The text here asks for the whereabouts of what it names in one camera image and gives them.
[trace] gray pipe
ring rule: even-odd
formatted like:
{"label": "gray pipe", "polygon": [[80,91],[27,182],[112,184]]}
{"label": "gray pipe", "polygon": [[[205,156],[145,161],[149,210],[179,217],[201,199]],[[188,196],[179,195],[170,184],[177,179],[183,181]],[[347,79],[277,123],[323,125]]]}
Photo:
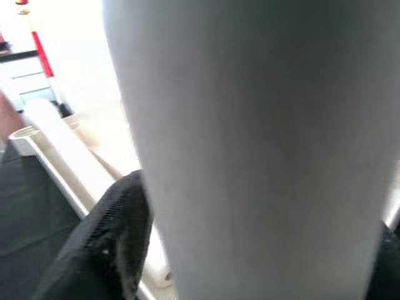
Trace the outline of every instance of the gray pipe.
{"label": "gray pipe", "polygon": [[400,2],[362,3],[104,0],[180,299],[364,294],[399,141]]}

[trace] black mesh fabric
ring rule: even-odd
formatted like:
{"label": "black mesh fabric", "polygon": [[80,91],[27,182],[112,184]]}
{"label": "black mesh fabric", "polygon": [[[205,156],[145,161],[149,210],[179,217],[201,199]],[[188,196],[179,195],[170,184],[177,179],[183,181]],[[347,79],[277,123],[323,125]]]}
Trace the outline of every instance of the black mesh fabric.
{"label": "black mesh fabric", "polygon": [[33,299],[135,299],[152,221],[140,171],[123,177],[71,233]]}

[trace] white wall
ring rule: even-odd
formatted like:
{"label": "white wall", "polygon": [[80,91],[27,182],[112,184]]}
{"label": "white wall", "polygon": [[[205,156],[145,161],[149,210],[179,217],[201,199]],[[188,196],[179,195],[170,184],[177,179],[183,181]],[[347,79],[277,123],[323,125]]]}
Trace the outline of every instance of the white wall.
{"label": "white wall", "polygon": [[13,51],[33,50],[34,43],[26,22],[18,15],[14,1],[0,1],[0,31]]}
{"label": "white wall", "polygon": [[32,18],[62,95],[76,112],[121,100],[101,9],[101,1],[31,1]]}

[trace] black cloth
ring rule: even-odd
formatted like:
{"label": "black cloth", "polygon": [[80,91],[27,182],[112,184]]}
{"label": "black cloth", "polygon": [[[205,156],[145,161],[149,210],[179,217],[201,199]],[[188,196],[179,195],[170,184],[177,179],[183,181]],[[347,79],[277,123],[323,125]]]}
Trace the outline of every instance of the black cloth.
{"label": "black cloth", "polygon": [[115,182],[71,233],[33,299],[135,299],[152,222],[140,171]]}
{"label": "black cloth", "polygon": [[79,218],[35,157],[0,162],[0,299],[29,299]]}
{"label": "black cloth", "polygon": [[384,224],[366,299],[400,299],[400,240]]}

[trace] black fabric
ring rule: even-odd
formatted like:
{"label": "black fabric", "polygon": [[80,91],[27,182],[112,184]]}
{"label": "black fabric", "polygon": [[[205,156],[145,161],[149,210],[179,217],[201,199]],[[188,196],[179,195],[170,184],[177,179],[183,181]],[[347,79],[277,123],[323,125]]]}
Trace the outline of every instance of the black fabric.
{"label": "black fabric", "polygon": [[0,298],[29,299],[79,222],[35,157],[0,162]]}
{"label": "black fabric", "polygon": [[134,299],[151,224],[137,171],[113,184],[72,232],[33,299]]}
{"label": "black fabric", "polygon": [[384,224],[366,299],[400,299],[400,241]]}

